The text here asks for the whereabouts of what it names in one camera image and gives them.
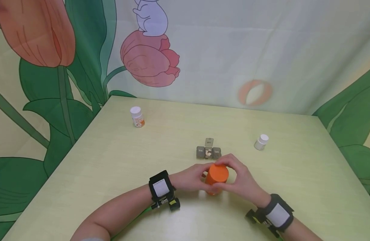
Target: white bottle cap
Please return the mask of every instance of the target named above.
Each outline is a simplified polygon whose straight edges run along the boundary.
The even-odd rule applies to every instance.
[[[262,144],[267,144],[268,140],[269,137],[266,134],[261,134],[259,137],[259,142],[261,142]]]
[[[139,106],[131,107],[130,113],[132,117],[140,117],[142,115],[141,108]]]

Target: white rabbit illustration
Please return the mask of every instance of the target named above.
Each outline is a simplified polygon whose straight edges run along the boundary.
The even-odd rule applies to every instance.
[[[135,0],[138,8],[133,12],[137,15],[139,31],[144,36],[161,36],[168,28],[168,17],[157,3],[158,0]]]

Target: white patch on wristband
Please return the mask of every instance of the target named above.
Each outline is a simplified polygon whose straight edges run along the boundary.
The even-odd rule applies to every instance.
[[[158,197],[169,193],[168,185],[166,185],[165,179],[161,179],[153,184],[153,188]]]
[[[269,221],[276,227],[281,227],[290,217],[289,213],[278,203],[273,210],[266,215]]]

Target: green cable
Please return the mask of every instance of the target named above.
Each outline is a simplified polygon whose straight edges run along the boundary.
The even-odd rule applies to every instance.
[[[147,209],[145,209],[144,211],[142,211],[142,213],[140,213],[135,219],[133,219],[133,221],[135,221],[137,218],[139,218],[139,216],[141,216],[142,214],[144,214],[144,213],[147,213],[148,211],[151,211],[152,210],[152,208],[151,207],[148,207]],[[114,241],[115,240],[115,238],[120,234],[121,232],[119,232],[119,233],[117,233],[117,235],[116,236],[114,236],[114,237],[112,237],[112,239],[110,239],[110,241]]]

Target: black wristband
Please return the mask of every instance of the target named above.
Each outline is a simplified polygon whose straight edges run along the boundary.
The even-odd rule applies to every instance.
[[[174,187],[169,179],[169,174],[166,170],[158,173],[149,180],[149,188],[152,195],[152,200],[156,203],[166,197],[172,200],[174,197]]]
[[[292,214],[294,210],[277,194],[271,194],[271,202],[259,210],[281,232],[284,232],[294,220]]]

